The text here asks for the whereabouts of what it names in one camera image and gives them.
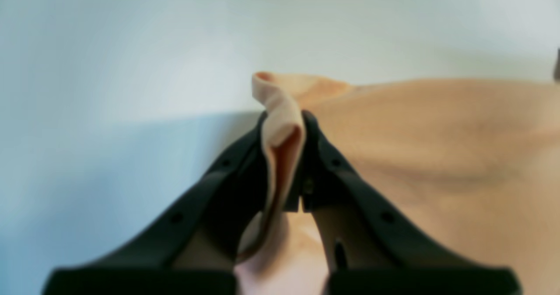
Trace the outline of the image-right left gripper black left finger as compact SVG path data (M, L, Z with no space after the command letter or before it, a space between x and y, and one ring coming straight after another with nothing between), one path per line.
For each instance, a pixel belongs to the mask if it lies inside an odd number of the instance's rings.
M45 295L235 295L244 230L266 201L262 112L196 184L145 230L100 259L54 270Z

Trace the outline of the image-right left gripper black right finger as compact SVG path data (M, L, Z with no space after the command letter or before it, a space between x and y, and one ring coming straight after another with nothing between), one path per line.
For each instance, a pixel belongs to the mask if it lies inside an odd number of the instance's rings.
M306 139L285 211L310 213L329 274L325 295L521 295L506 267L474 263L418 229L365 182L302 112Z

